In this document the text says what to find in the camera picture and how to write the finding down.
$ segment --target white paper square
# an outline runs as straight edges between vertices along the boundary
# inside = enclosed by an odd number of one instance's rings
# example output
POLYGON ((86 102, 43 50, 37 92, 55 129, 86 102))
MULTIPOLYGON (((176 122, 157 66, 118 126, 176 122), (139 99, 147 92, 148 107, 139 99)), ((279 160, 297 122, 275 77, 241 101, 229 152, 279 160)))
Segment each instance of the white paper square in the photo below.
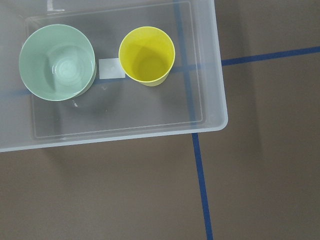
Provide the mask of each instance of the white paper square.
POLYGON ((125 77, 119 58, 99 59, 100 79, 124 79, 125 77))

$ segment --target plastic cup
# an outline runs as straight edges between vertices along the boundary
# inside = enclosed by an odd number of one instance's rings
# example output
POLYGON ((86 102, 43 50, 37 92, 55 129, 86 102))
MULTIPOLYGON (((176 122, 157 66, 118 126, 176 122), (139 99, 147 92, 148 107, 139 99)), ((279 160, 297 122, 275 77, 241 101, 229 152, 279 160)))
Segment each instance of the plastic cup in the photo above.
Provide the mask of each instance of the plastic cup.
POLYGON ((39 98, 62 101, 83 94, 95 80, 94 49, 76 28, 48 25, 35 31, 19 56, 20 76, 39 98))
POLYGON ((152 26, 132 30, 124 37, 119 48, 119 60, 124 72, 131 79, 151 87, 164 82, 175 57, 171 38, 152 26))

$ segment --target clear plastic bin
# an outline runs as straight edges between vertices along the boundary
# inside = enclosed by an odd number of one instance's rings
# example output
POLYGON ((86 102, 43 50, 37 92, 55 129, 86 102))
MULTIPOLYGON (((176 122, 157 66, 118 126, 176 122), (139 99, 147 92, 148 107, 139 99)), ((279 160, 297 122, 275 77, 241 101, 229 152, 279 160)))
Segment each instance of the clear plastic bin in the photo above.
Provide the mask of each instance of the clear plastic bin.
POLYGON ((0 152, 218 131, 228 122, 213 0, 1 1, 0 73, 0 152), (32 95, 18 69, 24 41, 50 24, 82 31, 97 63, 92 87, 60 102, 32 95), (117 58, 124 36, 141 26, 174 42, 166 81, 99 79, 99 59, 117 58))

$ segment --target brown surface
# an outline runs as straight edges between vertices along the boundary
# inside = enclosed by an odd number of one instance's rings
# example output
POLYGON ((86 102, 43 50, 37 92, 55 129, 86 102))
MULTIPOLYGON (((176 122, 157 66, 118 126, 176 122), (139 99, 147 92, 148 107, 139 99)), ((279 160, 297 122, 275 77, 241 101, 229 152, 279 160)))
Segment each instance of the brown surface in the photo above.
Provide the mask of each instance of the brown surface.
MULTIPOLYGON (((216 0, 222 59, 319 46, 318 1, 216 0)), ((320 238, 320 53, 223 68, 215 239, 320 238)), ((190 135, 0 153, 0 239, 206 239, 190 135)))

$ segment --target light green bowl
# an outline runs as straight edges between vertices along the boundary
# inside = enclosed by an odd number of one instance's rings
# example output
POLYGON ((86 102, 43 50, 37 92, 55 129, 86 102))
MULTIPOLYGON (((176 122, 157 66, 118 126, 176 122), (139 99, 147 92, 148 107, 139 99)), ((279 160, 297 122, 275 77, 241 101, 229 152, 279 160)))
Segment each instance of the light green bowl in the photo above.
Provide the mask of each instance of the light green bowl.
POLYGON ((35 31, 19 57, 25 86, 49 101, 70 99, 87 91, 95 80, 94 49, 78 29, 62 24, 35 31))

